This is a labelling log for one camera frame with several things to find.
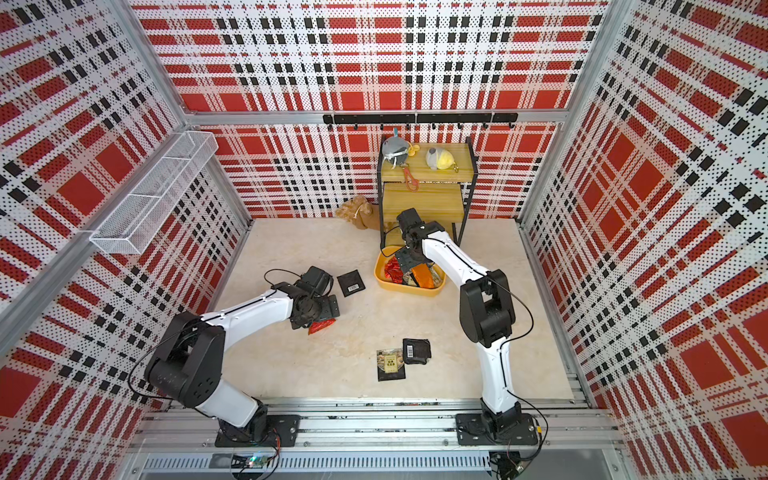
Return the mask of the yellow plastic storage box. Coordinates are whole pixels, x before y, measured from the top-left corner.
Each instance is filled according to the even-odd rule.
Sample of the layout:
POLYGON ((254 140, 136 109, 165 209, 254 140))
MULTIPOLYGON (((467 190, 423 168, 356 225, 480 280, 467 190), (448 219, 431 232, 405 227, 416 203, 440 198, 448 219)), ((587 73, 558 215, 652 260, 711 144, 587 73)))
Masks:
POLYGON ((433 263, 416 264, 402 246, 387 246, 380 251, 374 268, 379 286, 397 293, 434 297, 447 283, 445 273, 433 263))

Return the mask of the black barcode tea bag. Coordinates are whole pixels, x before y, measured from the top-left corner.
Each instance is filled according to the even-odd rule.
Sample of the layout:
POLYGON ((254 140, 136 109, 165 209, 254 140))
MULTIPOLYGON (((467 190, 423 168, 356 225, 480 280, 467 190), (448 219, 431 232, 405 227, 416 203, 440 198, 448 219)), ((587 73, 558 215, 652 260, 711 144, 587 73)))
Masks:
POLYGON ((366 288, 358 270, 339 275, 337 281, 344 297, 359 293, 366 288))

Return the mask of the orange tea bag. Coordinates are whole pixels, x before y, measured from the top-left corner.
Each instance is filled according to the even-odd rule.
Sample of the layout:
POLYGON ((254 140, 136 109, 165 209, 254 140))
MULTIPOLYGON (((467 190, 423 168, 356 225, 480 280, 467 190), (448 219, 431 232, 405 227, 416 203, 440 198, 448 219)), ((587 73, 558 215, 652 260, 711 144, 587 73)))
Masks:
POLYGON ((418 282, 419 288, 433 289, 432 278, 429 272, 429 266, 425 263, 414 266, 410 274, 418 282))

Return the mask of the small red tea bag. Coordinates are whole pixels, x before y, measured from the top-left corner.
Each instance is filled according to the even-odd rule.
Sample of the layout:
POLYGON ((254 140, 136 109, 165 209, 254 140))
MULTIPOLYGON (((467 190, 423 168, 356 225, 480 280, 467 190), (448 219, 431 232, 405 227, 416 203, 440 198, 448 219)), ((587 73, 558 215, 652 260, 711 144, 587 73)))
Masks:
POLYGON ((384 267, 385 277, 394 284, 404 283, 404 272, 396 258, 390 258, 384 267))

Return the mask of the black gold tea bag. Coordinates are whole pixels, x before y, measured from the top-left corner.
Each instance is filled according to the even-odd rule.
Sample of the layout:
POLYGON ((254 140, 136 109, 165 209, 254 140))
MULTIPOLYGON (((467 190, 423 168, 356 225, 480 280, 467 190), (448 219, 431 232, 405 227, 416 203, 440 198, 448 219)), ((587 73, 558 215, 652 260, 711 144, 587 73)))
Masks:
POLYGON ((431 278, 432 278, 433 287, 434 288, 440 287, 442 285, 442 283, 443 283, 441 275, 438 273, 438 271, 433 266, 429 267, 429 272, 430 272, 430 275, 431 275, 431 278))
POLYGON ((378 350, 376 355, 377 378, 379 382, 404 380, 405 363, 401 348, 378 350))
POLYGON ((410 287, 414 287, 414 288, 419 287, 418 282, 414 279, 414 277, 410 273, 403 275, 402 284, 410 287))

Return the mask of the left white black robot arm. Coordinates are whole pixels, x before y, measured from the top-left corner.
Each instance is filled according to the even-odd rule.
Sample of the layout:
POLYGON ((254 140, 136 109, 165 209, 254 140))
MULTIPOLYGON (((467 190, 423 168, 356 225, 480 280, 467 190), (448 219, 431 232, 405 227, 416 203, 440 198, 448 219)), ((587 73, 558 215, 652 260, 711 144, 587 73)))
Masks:
POLYGON ((225 353, 276 323, 311 329, 340 315, 334 279, 312 266, 293 283, 278 282, 263 294, 223 310, 182 312, 166 329, 147 361, 144 378, 160 393, 214 418, 220 446, 264 445, 280 437, 268 407, 224 380, 225 353))

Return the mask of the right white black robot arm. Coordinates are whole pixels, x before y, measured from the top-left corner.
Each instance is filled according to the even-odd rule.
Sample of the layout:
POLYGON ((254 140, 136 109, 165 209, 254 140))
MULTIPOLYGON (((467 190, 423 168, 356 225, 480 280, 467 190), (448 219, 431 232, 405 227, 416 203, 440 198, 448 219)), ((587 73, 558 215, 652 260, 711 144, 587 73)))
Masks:
POLYGON ((412 257, 438 266, 459 289, 459 321, 477 347, 482 377, 481 421, 493 435, 522 418, 510 368, 512 327, 516 320, 512 295, 503 271, 474 261, 437 222, 424 222, 414 208, 397 221, 412 257))

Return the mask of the black folded tea bag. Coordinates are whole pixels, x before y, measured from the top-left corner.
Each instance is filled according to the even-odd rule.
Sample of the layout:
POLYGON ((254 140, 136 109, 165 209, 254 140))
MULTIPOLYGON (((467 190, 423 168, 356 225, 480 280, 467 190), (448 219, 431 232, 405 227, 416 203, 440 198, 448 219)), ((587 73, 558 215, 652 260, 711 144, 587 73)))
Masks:
POLYGON ((404 338, 402 340, 403 360, 407 365, 426 365, 432 357, 428 339, 404 338))

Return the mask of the black connector box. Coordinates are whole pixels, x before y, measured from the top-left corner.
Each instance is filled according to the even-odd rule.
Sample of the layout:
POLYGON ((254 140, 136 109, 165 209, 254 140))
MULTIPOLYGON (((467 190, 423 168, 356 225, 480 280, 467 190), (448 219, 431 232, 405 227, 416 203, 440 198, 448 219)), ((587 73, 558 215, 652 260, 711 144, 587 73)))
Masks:
POLYGON ((496 480, 514 480, 519 476, 519 464, 501 452, 489 454, 491 475, 496 480))

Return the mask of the red orange small tool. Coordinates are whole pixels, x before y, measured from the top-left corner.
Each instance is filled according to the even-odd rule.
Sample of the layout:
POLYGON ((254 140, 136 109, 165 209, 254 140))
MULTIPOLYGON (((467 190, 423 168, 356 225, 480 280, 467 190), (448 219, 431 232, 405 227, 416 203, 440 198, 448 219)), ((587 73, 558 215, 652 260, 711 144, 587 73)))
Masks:
POLYGON ((403 177, 404 184, 409 191, 417 192, 419 190, 419 180, 413 176, 408 167, 403 169, 403 177))

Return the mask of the brown plush toy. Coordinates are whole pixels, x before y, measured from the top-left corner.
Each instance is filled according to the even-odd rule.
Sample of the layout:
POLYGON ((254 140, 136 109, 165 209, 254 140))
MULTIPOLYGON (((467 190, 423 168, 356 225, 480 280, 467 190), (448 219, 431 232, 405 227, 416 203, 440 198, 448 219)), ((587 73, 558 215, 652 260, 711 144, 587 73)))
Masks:
POLYGON ((379 206, 364 196, 356 196, 339 206, 334 216, 345 220, 359 230, 380 230, 379 206))

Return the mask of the yellow white plush toy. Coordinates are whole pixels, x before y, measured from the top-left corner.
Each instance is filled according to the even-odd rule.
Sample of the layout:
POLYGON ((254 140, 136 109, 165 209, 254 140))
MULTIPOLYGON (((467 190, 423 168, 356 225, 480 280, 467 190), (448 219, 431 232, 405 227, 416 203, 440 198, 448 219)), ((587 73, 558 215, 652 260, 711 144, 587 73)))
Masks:
POLYGON ((425 157, 427 166, 435 171, 459 171, 459 166, 454 155, 445 148, 432 147, 425 157))

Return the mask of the green circuit board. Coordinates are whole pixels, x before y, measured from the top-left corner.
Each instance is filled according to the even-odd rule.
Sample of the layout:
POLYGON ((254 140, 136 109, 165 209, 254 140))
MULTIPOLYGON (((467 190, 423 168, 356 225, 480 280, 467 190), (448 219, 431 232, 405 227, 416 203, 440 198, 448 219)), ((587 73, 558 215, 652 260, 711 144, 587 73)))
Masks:
POLYGON ((242 456, 242 455, 233 455, 231 458, 231 468, 232 469, 239 469, 239 470, 247 470, 247 469, 263 469, 266 468, 270 462, 272 461, 271 456, 260 456, 260 455, 251 455, 251 456, 242 456))

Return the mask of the wooden black-frame shelf rack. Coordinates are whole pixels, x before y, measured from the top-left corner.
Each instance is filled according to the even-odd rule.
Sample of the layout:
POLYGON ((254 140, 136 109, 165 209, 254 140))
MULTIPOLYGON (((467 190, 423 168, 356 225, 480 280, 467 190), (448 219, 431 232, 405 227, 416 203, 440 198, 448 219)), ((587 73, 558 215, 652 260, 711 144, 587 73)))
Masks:
POLYGON ((406 167, 419 180, 419 190, 411 192, 404 184, 404 168, 392 168, 389 163, 383 161, 381 145, 384 140, 380 144, 376 172, 380 246, 403 243, 394 226, 397 216, 409 208, 415 208, 426 222, 440 223, 456 243, 461 243, 479 175, 478 157, 472 141, 467 138, 460 143, 409 142, 411 147, 406 167), (458 163, 459 171, 431 170, 425 157, 432 147, 450 151, 458 163))

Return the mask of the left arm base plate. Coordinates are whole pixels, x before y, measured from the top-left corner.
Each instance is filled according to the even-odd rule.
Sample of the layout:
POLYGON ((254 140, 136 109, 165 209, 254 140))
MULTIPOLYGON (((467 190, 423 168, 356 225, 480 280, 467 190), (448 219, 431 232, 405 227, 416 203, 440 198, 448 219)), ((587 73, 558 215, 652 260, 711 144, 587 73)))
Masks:
POLYGON ((293 447, 300 421, 299 415, 268 414, 256 417, 239 428, 220 420, 214 445, 217 448, 293 447))

